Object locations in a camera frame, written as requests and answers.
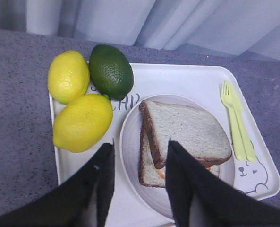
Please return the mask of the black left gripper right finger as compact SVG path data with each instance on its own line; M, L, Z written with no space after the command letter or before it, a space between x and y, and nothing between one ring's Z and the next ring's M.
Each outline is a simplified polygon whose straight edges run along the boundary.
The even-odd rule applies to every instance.
M169 141L166 191L178 227L280 227L280 209L256 201Z

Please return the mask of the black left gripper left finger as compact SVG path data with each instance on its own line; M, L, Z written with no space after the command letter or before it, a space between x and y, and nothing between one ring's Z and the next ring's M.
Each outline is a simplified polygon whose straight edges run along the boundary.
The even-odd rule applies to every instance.
M0 216L0 227L103 227L115 184L114 146L104 143L87 163L43 197Z

